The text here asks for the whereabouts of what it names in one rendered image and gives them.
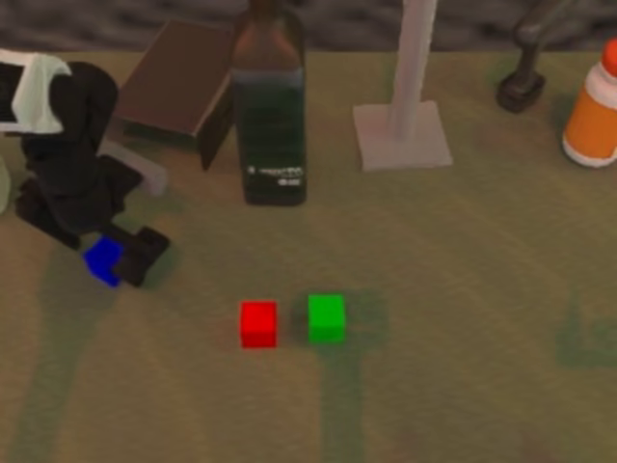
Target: bottle neck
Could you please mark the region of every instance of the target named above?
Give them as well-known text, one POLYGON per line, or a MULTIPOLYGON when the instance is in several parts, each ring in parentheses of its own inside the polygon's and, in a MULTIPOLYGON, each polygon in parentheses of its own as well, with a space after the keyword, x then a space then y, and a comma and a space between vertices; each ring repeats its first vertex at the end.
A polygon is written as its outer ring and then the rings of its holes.
POLYGON ((255 21, 272 21, 282 12, 281 0, 249 0, 251 19, 255 21))

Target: blue cube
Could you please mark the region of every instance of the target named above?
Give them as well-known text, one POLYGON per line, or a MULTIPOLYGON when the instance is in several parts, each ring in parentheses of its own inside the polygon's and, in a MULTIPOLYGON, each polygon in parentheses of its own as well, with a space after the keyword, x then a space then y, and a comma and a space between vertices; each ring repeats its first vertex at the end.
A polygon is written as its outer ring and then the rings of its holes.
POLYGON ((84 260, 95 278, 108 286, 116 287, 120 284, 120 278, 113 274, 112 268, 122 257, 123 251, 119 243, 101 236, 94 246, 84 253, 84 260))

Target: brown box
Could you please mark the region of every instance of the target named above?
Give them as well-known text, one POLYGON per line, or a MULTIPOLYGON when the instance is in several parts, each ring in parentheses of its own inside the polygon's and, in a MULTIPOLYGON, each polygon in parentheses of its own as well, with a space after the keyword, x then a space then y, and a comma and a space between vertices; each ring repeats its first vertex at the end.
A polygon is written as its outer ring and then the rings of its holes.
POLYGON ((233 120, 233 32, 233 24, 169 21, 122 86, 115 118, 134 133, 192 139, 207 170, 233 120))

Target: orange bottle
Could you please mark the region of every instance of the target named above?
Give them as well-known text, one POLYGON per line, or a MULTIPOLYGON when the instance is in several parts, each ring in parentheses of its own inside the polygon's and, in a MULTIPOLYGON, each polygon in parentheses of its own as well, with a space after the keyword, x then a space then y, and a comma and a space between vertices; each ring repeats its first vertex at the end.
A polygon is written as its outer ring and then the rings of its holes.
POLYGON ((563 149, 576 163, 600 168, 617 160, 617 39, 585 79, 563 134, 563 149))

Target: green cube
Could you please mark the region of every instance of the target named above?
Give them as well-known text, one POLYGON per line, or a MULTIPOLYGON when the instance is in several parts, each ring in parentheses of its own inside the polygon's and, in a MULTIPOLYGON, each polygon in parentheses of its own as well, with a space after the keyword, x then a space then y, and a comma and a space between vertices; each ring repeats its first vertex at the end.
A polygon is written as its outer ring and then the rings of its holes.
POLYGON ((345 301, 335 294, 308 297, 308 340, 342 342, 345 340, 345 301))

